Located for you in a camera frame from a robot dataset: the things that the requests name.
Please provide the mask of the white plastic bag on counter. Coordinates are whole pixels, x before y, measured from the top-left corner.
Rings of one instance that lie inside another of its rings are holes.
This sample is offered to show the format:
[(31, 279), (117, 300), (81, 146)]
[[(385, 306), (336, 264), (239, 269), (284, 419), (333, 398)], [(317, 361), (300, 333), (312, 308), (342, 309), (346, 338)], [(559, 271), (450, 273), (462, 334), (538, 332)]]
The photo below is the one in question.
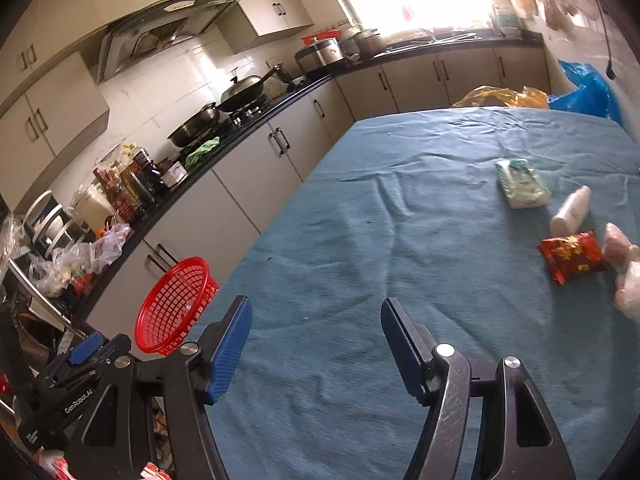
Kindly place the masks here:
[(52, 263), (58, 273), (101, 274), (121, 255), (122, 248), (132, 234), (128, 223), (116, 223), (95, 242), (78, 242), (53, 251)]

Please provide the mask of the red plastic mesh basket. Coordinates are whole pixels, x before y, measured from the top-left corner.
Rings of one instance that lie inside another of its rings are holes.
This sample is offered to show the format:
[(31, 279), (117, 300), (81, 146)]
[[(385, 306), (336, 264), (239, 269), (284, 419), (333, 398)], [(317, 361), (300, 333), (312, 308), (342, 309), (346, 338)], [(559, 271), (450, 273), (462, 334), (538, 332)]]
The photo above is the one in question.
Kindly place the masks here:
[(134, 341), (144, 353), (169, 356), (219, 292), (201, 257), (189, 257), (172, 266), (143, 301), (134, 324)]

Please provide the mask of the white electric kettle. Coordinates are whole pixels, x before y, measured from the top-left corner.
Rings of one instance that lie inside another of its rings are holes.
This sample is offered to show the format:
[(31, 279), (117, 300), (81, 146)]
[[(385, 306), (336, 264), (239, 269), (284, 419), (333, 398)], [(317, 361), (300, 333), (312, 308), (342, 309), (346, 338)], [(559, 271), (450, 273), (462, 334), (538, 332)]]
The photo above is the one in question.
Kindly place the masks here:
[(76, 214), (93, 231), (104, 229), (115, 217), (115, 211), (96, 184), (81, 186), (72, 199)]

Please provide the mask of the dark red snack packet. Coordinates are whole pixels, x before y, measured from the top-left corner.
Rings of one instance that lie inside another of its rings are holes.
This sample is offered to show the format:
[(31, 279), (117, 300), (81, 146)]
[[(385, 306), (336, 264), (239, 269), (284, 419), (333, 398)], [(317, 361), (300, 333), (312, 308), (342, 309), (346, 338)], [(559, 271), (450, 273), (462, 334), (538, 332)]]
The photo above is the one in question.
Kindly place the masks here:
[(605, 271), (608, 267), (593, 230), (545, 238), (537, 248), (559, 285), (578, 276)]

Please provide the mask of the red label sauce bottle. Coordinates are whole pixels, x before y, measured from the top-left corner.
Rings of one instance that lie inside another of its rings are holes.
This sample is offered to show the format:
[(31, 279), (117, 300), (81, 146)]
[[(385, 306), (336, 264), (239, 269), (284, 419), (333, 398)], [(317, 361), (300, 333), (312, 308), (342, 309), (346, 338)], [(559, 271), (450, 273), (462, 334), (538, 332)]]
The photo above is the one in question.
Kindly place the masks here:
[(119, 174), (113, 170), (96, 167), (93, 173), (102, 185), (107, 200), (116, 210), (119, 217), (125, 222), (131, 223), (137, 219), (138, 206), (131, 198)]

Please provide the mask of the pink white plastic bag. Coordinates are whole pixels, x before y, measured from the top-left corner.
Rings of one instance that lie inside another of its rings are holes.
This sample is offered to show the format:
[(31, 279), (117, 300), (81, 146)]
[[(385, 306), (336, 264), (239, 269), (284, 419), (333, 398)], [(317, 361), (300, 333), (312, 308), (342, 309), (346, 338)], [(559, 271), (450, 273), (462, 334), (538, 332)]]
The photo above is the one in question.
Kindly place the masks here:
[(614, 223), (605, 227), (603, 255), (616, 273), (615, 307), (627, 318), (640, 320), (639, 246)]

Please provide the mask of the small white plastic bottle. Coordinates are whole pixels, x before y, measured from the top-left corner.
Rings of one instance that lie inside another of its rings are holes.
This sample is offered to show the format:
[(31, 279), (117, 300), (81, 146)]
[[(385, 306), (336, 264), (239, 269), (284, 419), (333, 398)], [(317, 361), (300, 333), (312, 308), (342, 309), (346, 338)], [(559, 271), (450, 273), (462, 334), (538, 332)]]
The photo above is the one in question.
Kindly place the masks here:
[(549, 229), (552, 237), (577, 234), (589, 212), (591, 190), (583, 185), (567, 196), (567, 199), (551, 218)]

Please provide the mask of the dark soy sauce bottle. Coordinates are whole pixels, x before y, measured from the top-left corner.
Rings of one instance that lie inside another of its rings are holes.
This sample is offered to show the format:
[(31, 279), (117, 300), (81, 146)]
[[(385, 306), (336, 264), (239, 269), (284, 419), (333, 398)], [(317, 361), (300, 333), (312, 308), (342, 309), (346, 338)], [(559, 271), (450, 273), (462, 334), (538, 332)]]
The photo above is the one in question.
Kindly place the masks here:
[(164, 198), (169, 194), (169, 188), (162, 179), (160, 168), (145, 148), (137, 148), (131, 161), (139, 179), (154, 196)]

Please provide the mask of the blue table cloth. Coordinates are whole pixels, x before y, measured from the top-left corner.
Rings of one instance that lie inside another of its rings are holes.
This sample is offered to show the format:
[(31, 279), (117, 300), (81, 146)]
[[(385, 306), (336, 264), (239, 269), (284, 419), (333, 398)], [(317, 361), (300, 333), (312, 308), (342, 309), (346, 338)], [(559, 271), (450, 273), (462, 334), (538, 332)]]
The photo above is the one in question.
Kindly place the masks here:
[[(512, 209), (499, 159), (548, 186)], [(466, 108), (357, 122), (262, 233), (204, 314), (254, 308), (229, 391), (208, 411), (235, 479), (399, 479), (425, 410), (380, 323), (397, 298), (469, 358), (517, 356), (578, 478), (594, 479), (639, 413), (639, 327), (615, 276), (552, 280), (538, 252), (565, 197), (591, 190), (587, 229), (639, 236), (639, 147), (616, 122), (527, 108)]]

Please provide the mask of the green white tissue pack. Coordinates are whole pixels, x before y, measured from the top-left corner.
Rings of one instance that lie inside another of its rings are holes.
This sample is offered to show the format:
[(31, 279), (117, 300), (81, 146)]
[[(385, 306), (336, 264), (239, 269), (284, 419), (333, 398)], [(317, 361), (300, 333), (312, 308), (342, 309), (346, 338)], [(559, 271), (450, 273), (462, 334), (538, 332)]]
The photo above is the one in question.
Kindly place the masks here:
[(546, 206), (551, 192), (526, 158), (499, 159), (495, 162), (497, 178), (512, 209)]

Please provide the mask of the green cleaning cloth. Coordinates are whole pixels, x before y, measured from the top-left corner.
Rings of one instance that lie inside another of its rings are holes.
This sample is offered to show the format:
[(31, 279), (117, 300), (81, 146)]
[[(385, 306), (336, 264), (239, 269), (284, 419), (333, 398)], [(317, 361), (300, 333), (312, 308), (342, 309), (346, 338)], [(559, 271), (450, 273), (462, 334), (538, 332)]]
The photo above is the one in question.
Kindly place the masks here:
[(209, 139), (203, 142), (198, 148), (196, 148), (192, 153), (186, 156), (186, 161), (184, 162), (184, 166), (187, 170), (198, 166), (201, 160), (213, 151), (220, 143), (220, 137), (215, 136), (213, 139)]

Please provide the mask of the black wok on stove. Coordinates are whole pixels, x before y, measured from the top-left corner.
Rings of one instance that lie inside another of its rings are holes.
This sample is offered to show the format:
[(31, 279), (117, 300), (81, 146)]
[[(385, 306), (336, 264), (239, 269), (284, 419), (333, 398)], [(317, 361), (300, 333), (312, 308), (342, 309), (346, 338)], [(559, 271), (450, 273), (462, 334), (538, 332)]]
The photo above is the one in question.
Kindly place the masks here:
[(186, 148), (198, 140), (210, 128), (216, 127), (220, 113), (215, 102), (205, 104), (198, 112), (168, 136), (176, 148)]

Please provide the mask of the yellow plastic bag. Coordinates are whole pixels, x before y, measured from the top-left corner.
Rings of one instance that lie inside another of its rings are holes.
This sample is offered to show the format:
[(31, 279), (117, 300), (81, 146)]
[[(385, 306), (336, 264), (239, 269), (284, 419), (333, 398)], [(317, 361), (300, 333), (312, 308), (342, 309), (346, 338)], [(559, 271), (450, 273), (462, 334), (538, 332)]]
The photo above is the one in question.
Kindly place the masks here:
[(520, 91), (493, 86), (480, 86), (468, 92), (452, 108), (506, 106), (548, 110), (548, 94), (536, 88), (524, 86)]

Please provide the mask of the lidded steel pan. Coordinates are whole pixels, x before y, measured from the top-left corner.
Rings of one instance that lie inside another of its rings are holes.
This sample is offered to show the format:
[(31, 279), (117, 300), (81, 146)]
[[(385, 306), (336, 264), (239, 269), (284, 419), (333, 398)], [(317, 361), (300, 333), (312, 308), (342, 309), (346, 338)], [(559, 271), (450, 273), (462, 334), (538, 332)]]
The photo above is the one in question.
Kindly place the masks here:
[(232, 70), (231, 86), (222, 94), (220, 102), (216, 105), (218, 110), (227, 114), (256, 101), (262, 95), (264, 84), (269, 78), (278, 77), (285, 84), (292, 81), (282, 64), (276, 64), (262, 76), (250, 75), (240, 78), (237, 71), (237, 68)]

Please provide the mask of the range hood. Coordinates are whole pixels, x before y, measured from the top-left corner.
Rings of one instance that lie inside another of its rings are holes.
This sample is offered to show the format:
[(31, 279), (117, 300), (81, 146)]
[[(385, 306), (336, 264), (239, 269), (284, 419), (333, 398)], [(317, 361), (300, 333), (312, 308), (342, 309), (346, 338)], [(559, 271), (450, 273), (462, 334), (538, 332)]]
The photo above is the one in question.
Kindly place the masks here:
[(160, 52), (204, 34), (236, 0), (162, 0), (107, 27), (96, 82), (108, 81)]

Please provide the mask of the blue plastic bag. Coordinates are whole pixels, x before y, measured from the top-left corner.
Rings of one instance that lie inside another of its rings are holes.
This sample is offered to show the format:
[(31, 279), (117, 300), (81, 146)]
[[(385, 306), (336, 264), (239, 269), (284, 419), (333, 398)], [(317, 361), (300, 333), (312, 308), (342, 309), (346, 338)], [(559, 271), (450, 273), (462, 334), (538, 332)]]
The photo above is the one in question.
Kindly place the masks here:
[(606, 118), (623, 125), (614, 93), (592, 65), (559, 60), (559, 66), (575, 89), (562, 96), (548, 96), (550, 110)]

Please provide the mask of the dark brown pot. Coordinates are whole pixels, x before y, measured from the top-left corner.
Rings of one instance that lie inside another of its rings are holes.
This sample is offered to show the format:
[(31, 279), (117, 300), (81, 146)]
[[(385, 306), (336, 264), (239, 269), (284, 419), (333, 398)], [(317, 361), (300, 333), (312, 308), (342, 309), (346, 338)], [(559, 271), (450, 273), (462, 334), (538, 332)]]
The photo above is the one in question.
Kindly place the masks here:
[(368, 60), (387, 50), (386, 42), (376, 29), (363, 29), (354, 36), (360, 58)]

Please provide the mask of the steel rice cooker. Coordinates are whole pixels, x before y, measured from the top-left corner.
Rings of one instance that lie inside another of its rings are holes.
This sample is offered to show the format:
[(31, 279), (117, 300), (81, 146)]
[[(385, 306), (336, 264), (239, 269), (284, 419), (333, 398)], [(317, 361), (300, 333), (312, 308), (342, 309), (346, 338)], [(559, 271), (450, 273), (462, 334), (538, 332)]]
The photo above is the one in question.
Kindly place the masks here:
[(326, 38), (313, 42), (298, 50), (295, 62), (304, 74), (317, 73), (328, 67), (345, 61), (343, 52), (335, 38)]

